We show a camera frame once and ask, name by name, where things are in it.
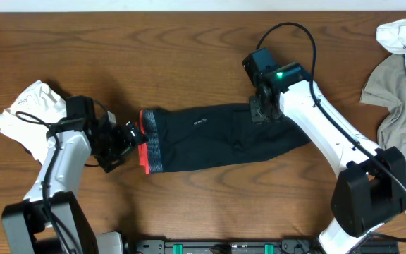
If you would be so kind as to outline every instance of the white logo on garment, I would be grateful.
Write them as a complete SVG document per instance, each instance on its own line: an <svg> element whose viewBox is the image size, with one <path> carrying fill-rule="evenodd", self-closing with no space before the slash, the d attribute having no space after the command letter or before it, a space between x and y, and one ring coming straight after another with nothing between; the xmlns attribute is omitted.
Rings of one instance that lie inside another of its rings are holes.
<svg viewBox="0 0 406 254"><path fill-rule="evenodd" d="M194 122L194 125L196 126L197 124L203 123L204 121L206 121L206 119L202 119L202 120L200 120L200 121L196 121L196 122Z"/></svg>

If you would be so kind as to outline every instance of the wooden table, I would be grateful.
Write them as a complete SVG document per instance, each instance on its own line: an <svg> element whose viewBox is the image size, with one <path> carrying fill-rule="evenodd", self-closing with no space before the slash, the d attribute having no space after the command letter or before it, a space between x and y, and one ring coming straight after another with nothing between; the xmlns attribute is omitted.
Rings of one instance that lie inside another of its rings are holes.
<svg viewBox="0 0 406 254"><path fill-rule="evenodd" d="M38 79L100 100L121 122L157 106L247 102L254 89L241 61L272 25L294 21L314 35L315 80L327 99L375 140L388 112L360 104L359 95L388 56L376 27L401 18L406 12L0 13L0 113ZM280 63L309 69L310 43L297 28L275 31L264 45ZM38 162L0 134L0 216L38 172ZM78 200L95 233L121 230L131 239L317 236L333 219L335 182L313 144L268 162L152 176L133 154L110 174L86 168ZM406 236L406 216L382 231ZM7 252L0 218L0 253Z"/></svg>

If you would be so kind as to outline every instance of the red strip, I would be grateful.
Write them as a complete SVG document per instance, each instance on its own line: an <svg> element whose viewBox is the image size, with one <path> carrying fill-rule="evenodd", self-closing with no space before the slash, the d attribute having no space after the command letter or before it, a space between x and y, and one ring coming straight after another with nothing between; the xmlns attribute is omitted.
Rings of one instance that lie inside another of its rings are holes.
<svg viewBox="0 0 406 254"><path fill-rule="evenodd" d="M144 124L143 124L143 110L140 111L140 131L145 134ZM139 146L139 165L145 167L145 173L149 174L149 162L148 162L148 151L147 144L143 143Z"/></svg>

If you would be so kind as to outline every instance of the wood grain surface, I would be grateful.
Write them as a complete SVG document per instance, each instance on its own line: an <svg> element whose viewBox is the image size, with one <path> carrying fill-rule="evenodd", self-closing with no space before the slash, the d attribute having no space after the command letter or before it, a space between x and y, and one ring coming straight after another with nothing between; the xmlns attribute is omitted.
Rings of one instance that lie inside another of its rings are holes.
<svg viewBox="0 0 406 254"><path fill-rule="evenodd" d="M241 61L272 25L294 21L316 40L322 92L375 140L388 112L360 104L360 91L388 56L376 27L401 18L406 12L0 13L0 113L39 79L59 93L98 99L120 122L151 107L247 102L254 89ZM309 40L296 28L273 32L264 46L281 64L310 67ZM9 252L1 212L22 200L39 168L0 134L0 253ZM152 176L135 153L110 174L86 168L78 200L97 234L275 239L324 230L335 183L314 144L267 162ZM381 231L406 236L406 216ZM400 248L406 253L406 244Z"/></svg>

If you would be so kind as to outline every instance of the dark garment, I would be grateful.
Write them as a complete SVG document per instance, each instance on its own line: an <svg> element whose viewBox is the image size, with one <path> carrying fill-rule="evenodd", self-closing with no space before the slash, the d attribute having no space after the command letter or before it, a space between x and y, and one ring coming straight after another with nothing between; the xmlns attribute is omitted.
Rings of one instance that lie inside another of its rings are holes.
<svg viewBox="0 0 406 254"><path fill-rule="evenodd" d="M276 123L252 123L248 104L143 110L140 115L149 138L140 148L147 174L260 162L309 142L286 117Z"/></svg>

